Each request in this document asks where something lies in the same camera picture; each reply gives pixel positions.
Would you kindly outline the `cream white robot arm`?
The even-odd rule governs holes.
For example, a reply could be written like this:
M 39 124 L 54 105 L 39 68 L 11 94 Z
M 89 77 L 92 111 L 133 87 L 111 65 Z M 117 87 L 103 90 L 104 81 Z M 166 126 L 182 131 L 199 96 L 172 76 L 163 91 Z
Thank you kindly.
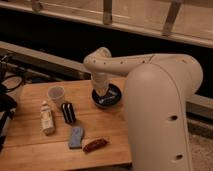
M 123 90 L 134 171 L 193 171 L 186 102 L 200 87 L 203 70 L 186 54 L 112 57 L 101 47 L 84 59 L 95 88 L 103 73 L 126 78 Z

